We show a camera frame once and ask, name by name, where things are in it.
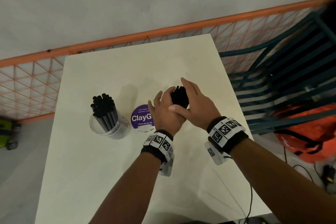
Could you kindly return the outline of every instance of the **chair backrest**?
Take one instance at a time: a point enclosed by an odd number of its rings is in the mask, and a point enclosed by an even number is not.
[[[262,97],[260,100],[240,103],[241,107],[274,103],[291,94],[295,96],[283,102],[278,101],[272,106],[244,111],[245,116],[266,115],[247,120],[253,133],[266,133],[336,114],[336,110],[331,110],[328,113],[308,115],[309,117],[283,120],[285,117],[336,102],[336,97],[331,94],[319,101],[301,104],[301,107],[295,110],[270,116],[289,104],[302,103],[303,100],[336,88],[336,35],[321,20],[318,13],[310,13],[294,27],[263,44],[221,52],[220,56],[242,55],[262,49],[264,51],[247,72],[229,74],[238,99]]]

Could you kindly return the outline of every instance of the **red bag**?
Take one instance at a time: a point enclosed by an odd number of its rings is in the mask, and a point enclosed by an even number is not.
[[[288,118],[336,109],[336,104],[322,106]],[[275,131],[276,137],[285,148],[303,161],[314,163],[336,154],[336,115],[313,120],[287,129]]]

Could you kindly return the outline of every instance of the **floor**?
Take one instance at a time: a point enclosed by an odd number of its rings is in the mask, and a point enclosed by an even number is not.
[[[18,134],[19,147],[12,151],[0,148],[0,223],[33,224],[39,201],[44,165],[47,156],[53,118],[24,124]],[[254,136],[254,140],[284,160],[284,149],[274,134]],[[313,166],[287,152],[288,164],[307,168],[314,182],[321,185]],[[323,164],[317,165],[320,171]],[[307,172],[298,172],[309,179]],[[271,224],[279,223],[273,214],[263,216]]]

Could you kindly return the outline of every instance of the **white table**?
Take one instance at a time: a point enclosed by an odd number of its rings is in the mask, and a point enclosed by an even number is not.
[[[222,115],[248,128],[210,35],[66,58],[36,224],[88,223],[148,137],[133,128],[122,140],[93,133],[88,125],[92,97],[111,95],[129,120],[134,108],[158,91],[181,85],[180,77],[197,83]],[[172,174],[158,176],[143,223],[245,217],[249,183],[232,160],[217,166],[204,148],[206,141],[205,131],[188,121],[183,125],[174,137]],[[254,192],[251,216],[270,212]]]

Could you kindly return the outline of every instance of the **wristband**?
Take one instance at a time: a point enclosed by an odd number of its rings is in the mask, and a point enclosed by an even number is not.
[[[143,144],[141,152],[148,152],[161,160],[161,163],[169,162],[173,155],[173,138],[165,130],[158,130],[151,134]]]
[[[209,133],[208,141],[218,150],[218,152],[230,154],[231,150],[248,138],[244,133],[246,129],[233,118],[225,116],[213,120],[207,128]]]

